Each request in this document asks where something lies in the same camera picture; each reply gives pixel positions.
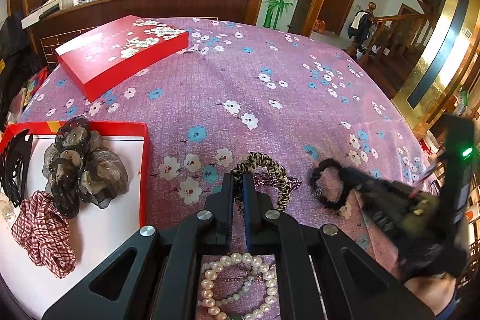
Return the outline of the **red plaid scrunchie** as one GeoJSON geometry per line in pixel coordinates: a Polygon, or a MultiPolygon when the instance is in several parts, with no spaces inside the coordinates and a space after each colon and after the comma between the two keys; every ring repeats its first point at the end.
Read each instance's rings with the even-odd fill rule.
{"type": "Polygon", "coordinates": [[[58,279],[72,273],[77,256],[70,245],[68,219],[56,209],[53,196],[35,191],[19,208],[10,233],[31,262],[58,279]]]}

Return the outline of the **brown organza dotted scrunchie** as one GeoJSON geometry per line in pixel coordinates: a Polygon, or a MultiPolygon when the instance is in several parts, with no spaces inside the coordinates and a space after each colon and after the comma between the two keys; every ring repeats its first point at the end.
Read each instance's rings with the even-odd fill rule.
{"type": "Polygon", "coordinates": [[[81,202],[103,210],[128,192],[124,163],[84,116],[60,127],[44,153],[42,174],[56,209],[68,219],[77,216],[81,202]]]}

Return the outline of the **black claw hair clip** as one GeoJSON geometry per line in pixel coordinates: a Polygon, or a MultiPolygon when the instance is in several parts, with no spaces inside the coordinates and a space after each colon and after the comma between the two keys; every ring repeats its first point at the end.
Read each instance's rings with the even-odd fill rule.
{"type": "Polygon", "coordinates": [[[24,200],[32,151],[32,135],[28,129],[11,138],[1,153],[1,188],[14,207],[24,200]]]}

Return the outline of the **red open gift box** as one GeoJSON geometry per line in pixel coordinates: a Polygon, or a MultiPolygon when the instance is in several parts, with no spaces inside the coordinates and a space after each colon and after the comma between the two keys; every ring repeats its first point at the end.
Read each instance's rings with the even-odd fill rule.
{"type": "Polygon", "coordinates": [[[105,146],[116,153],[128,173],[128,191],[105,209],[82,203],[69,223],[76,268],[63,279],[35,266],[11,234],[12,221],[1,220],[1,279],[20,312],[40,319],[64,293],[89,274],[146,222],[146,175],[150,138],[141,123],[93,121],[105,146]]]}

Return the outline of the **wooden staircase railing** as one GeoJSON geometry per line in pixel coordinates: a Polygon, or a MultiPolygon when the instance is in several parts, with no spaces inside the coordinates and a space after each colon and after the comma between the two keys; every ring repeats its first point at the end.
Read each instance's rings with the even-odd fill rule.
{"type": "Polygon", "coordinates": [[[436,27],[439,16],[425,3],[421,8],[402,4],[395,15],[373,18],[364,43],[345,49],[389,99],[407,81],[436,27]]]}

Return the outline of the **purple floral bedspread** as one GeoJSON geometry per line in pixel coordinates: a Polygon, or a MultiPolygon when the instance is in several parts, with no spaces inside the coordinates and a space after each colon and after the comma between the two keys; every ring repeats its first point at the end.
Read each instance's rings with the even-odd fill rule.
{"type": "Polygon", "coordinates": [[[339,49],[310,38],[209,19],[159,19],[189,34],[185,49],[89,101],[57,67],[22,115],[24,122],[135,122],[151,149],[145,221],[172,227],[221,188],[250,152],[267,154],[302,181],[287,212],[300,223],[334,223],[388,271],[398,252],[349,196],[339,212],[308,187],[328,157],[373,177],[415,183],[422,149],[367,73],[339,49]]]}

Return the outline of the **red floral box lid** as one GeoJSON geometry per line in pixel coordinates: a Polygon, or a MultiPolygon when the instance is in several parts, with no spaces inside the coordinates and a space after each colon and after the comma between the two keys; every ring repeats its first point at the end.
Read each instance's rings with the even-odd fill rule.
{"type": "Polygon", "coordinates": [[[184,29],[128,15],[69,40],[55,53],[70,79],[93,101],[188,43],[184,29]]]}

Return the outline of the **dark wooden headboard shelf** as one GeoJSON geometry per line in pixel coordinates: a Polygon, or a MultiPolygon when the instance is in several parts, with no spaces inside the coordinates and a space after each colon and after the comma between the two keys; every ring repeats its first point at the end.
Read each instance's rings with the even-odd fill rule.
{"type": "Polygon", "coordinates": [[[76,32],[88,31],[126,15],[140,17],[217,17],[254,24],[251,0],[97,0],[55,13],[28,27],[33,50],[43,63],[54,62],[53,52],[45,46],[64,43],[76,32]]]}

